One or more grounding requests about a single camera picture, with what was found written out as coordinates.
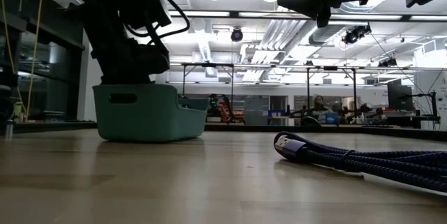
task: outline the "yellow rope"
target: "yellow rope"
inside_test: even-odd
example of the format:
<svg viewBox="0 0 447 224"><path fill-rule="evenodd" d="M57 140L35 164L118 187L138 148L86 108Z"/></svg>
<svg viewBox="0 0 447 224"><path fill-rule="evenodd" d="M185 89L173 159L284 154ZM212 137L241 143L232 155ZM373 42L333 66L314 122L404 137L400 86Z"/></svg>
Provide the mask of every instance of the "yellow rope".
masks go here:
<svg viewBox="0 0 447 224"><path fill-rule="evenodd" d="M3 21L4 21L4 25L5 25L6 47L8 48L8 54L9 54L9 60L10 60L10 63L11 63L11 68L13 69L13 73L15 74L13 53L11 52L11 44L9 42L8 22L6 21L5 0L1 0L1 9L3 11ZM22 107L23 107L24 113L26 114L27 110L25 109L25 105L23 104L22 94L20 94L19 87L17 87L17 94L19 95L19 99L20 99L20 102L22 103Z"/></svg>
<svg viewBox="0 0 447 224"><path fill-rule="evenodd" d="M31 90L33 89L33 79L34 79L34 62L36 61L36 54L37 54L37 44L38 44L38 37L39 37L39 26L41 25L41 11L42 11L42 0L39 1L39 9L37 11L36 41L34 42L33 61L32 61L32 64L31 64L31 80L29 82L28 103L27 103L27 117L25 118L25 122L28 122L29 105L31 104Z"/></svg>

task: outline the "computer monitor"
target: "computer monitor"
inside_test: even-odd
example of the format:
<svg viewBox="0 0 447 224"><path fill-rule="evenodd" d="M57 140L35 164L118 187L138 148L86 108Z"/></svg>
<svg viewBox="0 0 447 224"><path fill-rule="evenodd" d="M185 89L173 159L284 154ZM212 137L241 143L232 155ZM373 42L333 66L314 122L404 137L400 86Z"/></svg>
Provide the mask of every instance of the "computer monitor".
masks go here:
<svg viewBox="0 0 447 224"><path fill-rule="evenodd" d="M414 110L411 87L388 83L388 107L394 110Z"/></svg>

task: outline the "table surface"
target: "table surface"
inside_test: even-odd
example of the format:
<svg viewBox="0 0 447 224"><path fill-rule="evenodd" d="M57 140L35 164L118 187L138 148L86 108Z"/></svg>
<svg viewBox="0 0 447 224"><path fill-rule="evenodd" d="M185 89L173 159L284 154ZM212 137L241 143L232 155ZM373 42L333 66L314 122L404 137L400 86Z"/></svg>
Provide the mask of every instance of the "table surface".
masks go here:
<svg viewBox="0 0 447 224"><path fill-rule="evenodd" d="M426 140L302 134L360 151L447 150ZM445 223L447 196L284 160L273 133L206 132L172 144L96 130L0 141L2 223Z"/></svg>

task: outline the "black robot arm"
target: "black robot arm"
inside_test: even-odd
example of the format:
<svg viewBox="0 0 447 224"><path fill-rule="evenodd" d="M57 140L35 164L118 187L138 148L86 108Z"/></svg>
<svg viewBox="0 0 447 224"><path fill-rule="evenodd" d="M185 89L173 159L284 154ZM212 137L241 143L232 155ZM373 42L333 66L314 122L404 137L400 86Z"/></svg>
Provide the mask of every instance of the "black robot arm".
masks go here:
<svg viewBox="0 0 447 224"><path fill-rule="evenodd" d="M142 84L150 82L150 74L169 69L169 52L161 37L187 31L189 21L174 3L186 21L186 27L158 36L153 26L164 27L171 23L164 0L83 0L80 6L70 6L68 11L79 17L89 38L91 56L97 59L103 76L102 84ZM134 29L146 28L147 33ZM147 45L129 38L127 28L137 36L150 36Z"/></svg>

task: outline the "teal plastic bin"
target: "teal plastic bin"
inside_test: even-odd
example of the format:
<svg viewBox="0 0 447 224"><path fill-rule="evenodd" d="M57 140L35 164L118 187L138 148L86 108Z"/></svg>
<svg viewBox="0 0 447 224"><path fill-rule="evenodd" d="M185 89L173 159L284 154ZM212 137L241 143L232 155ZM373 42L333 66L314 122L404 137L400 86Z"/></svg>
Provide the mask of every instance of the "teal plastic bin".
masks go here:
<svg viewBox="0 0 447 224"><path fill-rule="evenodd" d="M169 142L198 137L205 128L209 99L179 100L170 85L98 85L93 90L103 139Z"/></svg>

